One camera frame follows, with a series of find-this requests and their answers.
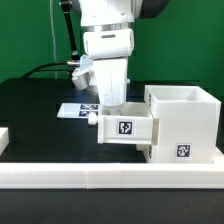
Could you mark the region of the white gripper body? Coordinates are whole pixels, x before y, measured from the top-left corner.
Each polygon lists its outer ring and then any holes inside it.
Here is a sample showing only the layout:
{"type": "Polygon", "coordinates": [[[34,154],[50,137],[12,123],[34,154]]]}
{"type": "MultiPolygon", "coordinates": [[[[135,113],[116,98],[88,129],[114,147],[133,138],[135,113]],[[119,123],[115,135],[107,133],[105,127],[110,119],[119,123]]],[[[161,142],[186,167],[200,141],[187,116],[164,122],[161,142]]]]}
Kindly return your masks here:
{"type": "Polygon", "coordinates": [[[126,101],[128,57],[134,49],[131,29],[85,32],[83,35],[87,61],[82,60],[72,73],[72,81],[79,89],[90,84],[95,76],[100,104],[121,107],[126,101]]]}

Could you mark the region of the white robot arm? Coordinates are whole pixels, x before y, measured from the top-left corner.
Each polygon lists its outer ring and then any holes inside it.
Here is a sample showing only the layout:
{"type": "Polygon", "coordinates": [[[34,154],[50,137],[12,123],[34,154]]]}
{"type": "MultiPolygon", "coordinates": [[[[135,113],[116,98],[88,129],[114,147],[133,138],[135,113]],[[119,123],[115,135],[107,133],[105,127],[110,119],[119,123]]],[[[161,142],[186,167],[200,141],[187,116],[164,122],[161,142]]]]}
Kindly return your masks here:
{"type": "Polygon", "coordinates": [[[81,15],[84,50],[92,60],[104,108],[126,102],[128,57],[134,49],[136,19],[156,18],[169,0],[71,0],[81,15]]]}

